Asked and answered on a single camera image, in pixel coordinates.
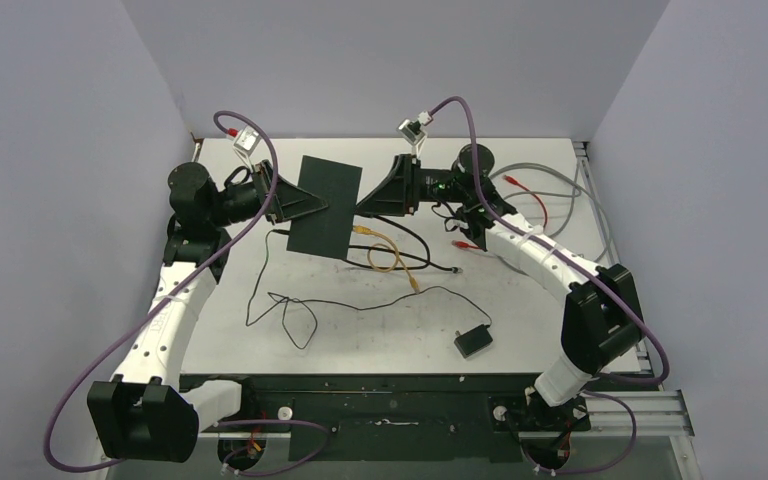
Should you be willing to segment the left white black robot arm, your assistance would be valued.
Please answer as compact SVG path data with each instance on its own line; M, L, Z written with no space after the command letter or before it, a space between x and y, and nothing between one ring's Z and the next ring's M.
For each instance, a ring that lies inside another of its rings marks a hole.
M186 349L228 262L228 227L259 212L276 223L328 206L323 197L285 181L267 160L223 189L196 162L175 167L167 184L173 215L149 319L131 336L111 379L94 382L87 394L102 449L116 460L182 463L199 434L221 420L236 431L255 423L258 403L239 382L211 380L180 390Z

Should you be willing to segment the black network switch box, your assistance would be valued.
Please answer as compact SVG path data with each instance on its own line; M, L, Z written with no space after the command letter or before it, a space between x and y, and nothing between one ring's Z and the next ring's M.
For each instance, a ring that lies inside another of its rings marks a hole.
M288 251L335 260L348 257L362 172L358 166L302 157L297 186L324 207L291 222Z

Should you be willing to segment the black power adapter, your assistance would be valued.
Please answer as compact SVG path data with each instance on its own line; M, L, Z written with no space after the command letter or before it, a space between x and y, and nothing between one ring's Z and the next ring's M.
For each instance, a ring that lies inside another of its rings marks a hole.
M482 324L465 333L457 331L453 343L459 354L464 359L469 359L489 347L493 343L493 337L489 326Z

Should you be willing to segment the aluminium front rail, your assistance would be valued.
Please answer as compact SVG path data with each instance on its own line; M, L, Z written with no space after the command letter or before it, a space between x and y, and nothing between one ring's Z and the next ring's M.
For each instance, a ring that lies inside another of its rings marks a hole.
M573 399L556 413L538 417L523 396L478 392L367 392L363 395L313 393L277 400L264 398L243 405L228 418L215 420L207 405L198 404L198 433L285 433L291 421L308 428L321 425L334 433L352 426L401 428L408 432L451 433L475 428L481 434L514 433L522 438L549 439L583 432L596 436L693 436L689 415L679 392L593 392Z

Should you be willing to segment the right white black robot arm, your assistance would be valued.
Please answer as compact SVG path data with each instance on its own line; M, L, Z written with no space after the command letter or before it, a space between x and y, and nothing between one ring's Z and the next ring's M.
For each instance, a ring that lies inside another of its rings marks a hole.
M356 207L361 216L406 216L423 202L455 203L455 227L479 249L516 266L563 308L561 353L525 389L525 411L550 428L616 358L643 338L633 277L560 246L531 224L498 192L491 179L495 157L481 144L465 145L449 169L426 169L414 155L398 155L385 179Z

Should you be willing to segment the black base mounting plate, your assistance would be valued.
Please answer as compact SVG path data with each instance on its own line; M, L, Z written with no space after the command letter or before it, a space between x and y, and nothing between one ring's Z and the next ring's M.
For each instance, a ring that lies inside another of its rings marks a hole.
M592 433L607 394L630 405L631 385L589 383L560 407L536 397L531 374L243 375L241 408L212 432L231 467L295 462L565 461L575 433Z

